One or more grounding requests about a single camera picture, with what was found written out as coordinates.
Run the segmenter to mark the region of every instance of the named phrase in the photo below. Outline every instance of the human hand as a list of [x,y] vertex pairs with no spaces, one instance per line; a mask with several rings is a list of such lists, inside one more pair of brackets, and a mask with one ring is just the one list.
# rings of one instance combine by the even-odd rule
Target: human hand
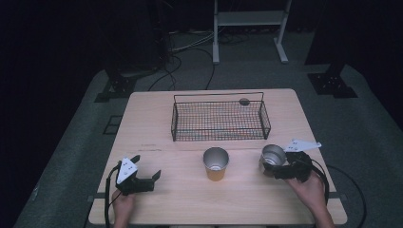
[[301,200],[314,215],[318,228],[335,227],[332,216],[326,206],[324,184],[317,173],[311,171],[309,179],[306,182],[301,182],[297,179],[287,179],[284,181],[291,186],[299,200]]
[[116,190],[112,194],[113,211],[115,212],[114,228],[125,228],[130,221],[131,214],[134,209],[134,194],[127,196],[122,195],[120,190]]

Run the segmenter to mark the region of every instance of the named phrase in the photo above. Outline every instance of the gray floor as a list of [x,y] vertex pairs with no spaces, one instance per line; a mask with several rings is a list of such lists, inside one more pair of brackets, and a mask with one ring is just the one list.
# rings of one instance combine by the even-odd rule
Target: gray floor
[[[296,91],[321,152],[328,164],[348,173],[360,186],[368,207],[364,227],[401,227],[403,217],[403,134],[377,100],[365,79],[346,66],[342,77],[358,98],[335,99],[318,96],[307,73],[323,72],[327,66],[305,66],[313,33],[289,33],[284,48],[290,63],[283,65],[273,44],[275,34],[250,35],[237,45],[221,45],[221,63],[215,66],[209,89],[292,88]],[[190,44],[200,36],[173,36],[176,47]],[[211,52],[211,45],[202,45]],[[213,66],[199,50],[178,53],[181,67],[173,73],[176,90],[205,89]],[[168,64],[173,69],[179,61]],[[135,91],[147,91],[165,72],[143,77]],[[27,202],[15,227],[95,227],[87,222],[91,196],[97,192],[114,135],[104,134],[110,116],[123,115],[127,99],[94,103],[107,82],[104,71],[94,75],[75,116],[42,178],[36,198]],[[173,86],[169,77],[152,90]],[[336,188],[344,196],[349,220],[340,227],[356,227],[363,214],[355,187],[331,169]]]

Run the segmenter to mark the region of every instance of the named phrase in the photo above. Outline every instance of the cable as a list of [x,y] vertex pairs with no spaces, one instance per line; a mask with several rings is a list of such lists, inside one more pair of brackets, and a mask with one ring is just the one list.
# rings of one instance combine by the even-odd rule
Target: cable
[[110,177],[112,176],[113,172],[115,172],[120,166],[121,166],[121,161],[118,162],[118,164],[112,168],[112,170],[109,173],[109,176],[106,178],[106,187],[105,187],[105,210],[104,210],[104,216],[105,216],[105,225],[106,228],[109,228],[110,223],[109,223],[109,189],[110,189]]
[[329,165],[329,164],[327,164],[326,166],[327,166],[328,168],[335,169],[336,171],[338,171],[338,172],[340,172],[341,174],[343,174],[346,178],[348,178],[348,179],[353,183],[353,185],[355,186],[356,190],[358,191],[359,196],[361,197],[361,200],[362,200],[362,211],[363,211],[363,215],[362,215],[361,221],[358,223],[357,227],[358,227],[358,228],[359,228],[359,227],[362,227],[362,225],[364,224],[364,221],[365,221],[365,219],[366,219],[366,217],[367,217],[367,202],[366,202],[366,200],[365,200],[365,198],[364,198],[364,194],[362,193],[361,188],[359,188],[359,186],[358,186],[358,184],[355,182],[355,180],[354,180],[352,177],[350,177],[347,173],[345,173],[343,170],[341,170],[341,169],[339,169],[339,168],[337,168],[337,167],[334,167],[334,166],[332,166],[332,165]]
[[[188,49],[182,50],[182,51],[180,51],[180,52],[184,52],[184,51],[188,51],[188,50],[198,50],[198,51],[202,51],[202,52],[206,53],[206,54],[210,57],[211,63],[213,63],[213,56],[212,56],[212,55],[210,54],[210,52],[208,52],[207,50],[200,49],[200,48],[188,48]],[[211,81],[213,80],[214,72],[216,71],[216,66],[215,66],[214,64],[212,64],[212,66],[213,66],[213,70],[212,70],[212,72],[211,72],[210,79],[208,80],[208,83],[207,83],[207,85],[205,86],[205,89],[204,89],[204,90],[208,90],[208,87],[210,86],[210,83],[211,83]]]
[[164,74],[164,75],[161,76],[159,79],[157,79],[157,81],[155,81],[155,82],[148,88],[147,91],[151,91],[151,88],[152,88],[156,83],[158,83],[158,82],[159,82],[161,79],[163,79],[164,77],[166,77],[166,76],[172,74],[173,72],[175,72],[177,69],[179,69],[179,67],[181,67],[181,65],[182,65],[182,60],[181,60],[179,57],[174,56],[174,55],[173,55],[172,57],[175,58],[175,59],[177,59],[177,60],[179,61],[179,65],[178,65],[177,67],[175,67],[174,70],[168,71],[168,73]]

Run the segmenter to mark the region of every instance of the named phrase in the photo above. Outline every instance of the metal cup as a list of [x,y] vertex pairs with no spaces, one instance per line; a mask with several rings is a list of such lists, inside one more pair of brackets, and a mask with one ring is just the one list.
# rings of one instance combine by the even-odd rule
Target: metal cup
[[259,159],[259,170],[266,176],[273,177],[272,170],[267,169],[271,165],[283,165],[287,157],[284,150],[278,145],[268,144],[263,147]]
[[224,177],[229,162],[228,153],[219,147],[211,147],[202,156],[208,179],[219,181]]

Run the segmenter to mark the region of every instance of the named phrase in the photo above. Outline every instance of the wire basket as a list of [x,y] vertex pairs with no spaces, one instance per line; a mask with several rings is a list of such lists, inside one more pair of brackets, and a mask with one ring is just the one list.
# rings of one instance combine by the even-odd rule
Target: wire basket
[[262,92],[175,95],[174,101],[174,142],[267,140],[269,136],[271,126]]

